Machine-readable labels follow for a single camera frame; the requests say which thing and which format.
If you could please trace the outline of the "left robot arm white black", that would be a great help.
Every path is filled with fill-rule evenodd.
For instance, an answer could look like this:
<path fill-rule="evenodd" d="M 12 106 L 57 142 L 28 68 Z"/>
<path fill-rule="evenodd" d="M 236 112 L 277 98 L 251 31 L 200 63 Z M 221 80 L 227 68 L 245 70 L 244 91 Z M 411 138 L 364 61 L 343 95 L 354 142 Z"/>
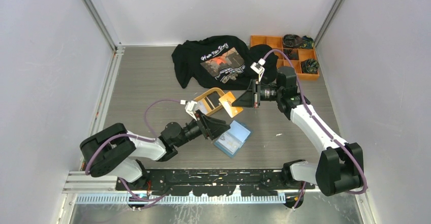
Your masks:
<path fill-rule="evenodd" d="M 200 110 L 184 126 L 168 123 L 155 138 L 135 134 L 123 123 L 115 123 L 80 143 L 86 163 L 84 173 L 93 178 L 115 176 L 128 187 L 141 190 L 147 186 L 149 174 L 140 158 L 166 162 L 185 143 L 200 136 L 213 140 L 229 129 L 224 120 L 207 116 Z"/>

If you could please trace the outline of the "blue leather card holder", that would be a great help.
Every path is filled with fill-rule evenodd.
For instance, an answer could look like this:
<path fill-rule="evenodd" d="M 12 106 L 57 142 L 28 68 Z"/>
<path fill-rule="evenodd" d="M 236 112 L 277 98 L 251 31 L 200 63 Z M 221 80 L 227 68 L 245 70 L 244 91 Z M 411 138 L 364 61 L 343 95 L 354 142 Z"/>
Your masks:
<path fill-rule="evenodd" d="M 253 131 L 247 128 L 245 124 L 234 120 L 230 123 L 230 128 L 222 133 L 213 144 L 224 154 L 233 158 L 252 132 Z"/>

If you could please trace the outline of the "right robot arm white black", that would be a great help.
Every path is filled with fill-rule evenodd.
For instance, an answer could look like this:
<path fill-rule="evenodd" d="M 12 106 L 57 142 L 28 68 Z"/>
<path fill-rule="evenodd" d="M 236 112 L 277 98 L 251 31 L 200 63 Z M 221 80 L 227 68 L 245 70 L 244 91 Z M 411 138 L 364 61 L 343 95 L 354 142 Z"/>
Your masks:
<path fill-rule="evenodd" d="M 326 196 L 358 195 L 367 190 L 362 148 L 358 143 L 348 143 L 322 120 L 303 95 L 294 68 L 278 68 L 271 84 L 252 80 L 231 105 L 258 108 L 262 101 L 275 101 L 278 110 L 302 130 L 319 154 L 317 164 L 303 159 L 285 163 L 281 176 L 285 187 L 294 189 L 301 182 L 310 183 Z"/>

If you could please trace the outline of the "yellow oval tray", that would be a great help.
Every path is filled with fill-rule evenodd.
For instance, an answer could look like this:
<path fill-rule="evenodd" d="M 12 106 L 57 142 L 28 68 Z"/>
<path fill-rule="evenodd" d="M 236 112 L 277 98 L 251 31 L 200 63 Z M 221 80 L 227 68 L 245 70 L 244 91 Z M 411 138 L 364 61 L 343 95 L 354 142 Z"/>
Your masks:
<path fill-rule="evenodd" d="M 224 91 L 218 87 L 207 90 L 202 95 L 194 98 L 194 101 L 197 104 L 194 106 L 193 111 L 200 110 L 206 116 L 215 114 L 223 109 L 223 106 L 219 101 L 223 95 L 225 95 Z"/>

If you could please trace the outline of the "gold orange card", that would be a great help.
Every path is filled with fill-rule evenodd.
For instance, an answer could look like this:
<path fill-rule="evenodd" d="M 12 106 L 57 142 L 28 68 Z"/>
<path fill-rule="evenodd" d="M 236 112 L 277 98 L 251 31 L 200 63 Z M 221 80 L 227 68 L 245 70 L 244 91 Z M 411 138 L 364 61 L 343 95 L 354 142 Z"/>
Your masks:
<path fill-rule="evenodd" d="M 233 106 L 235 100 L 236 98 L 231 91 L 227 92 L 219 98 L 220 104 L 231 118 L 234 118 L 243 111 L 243 107 Z"/>

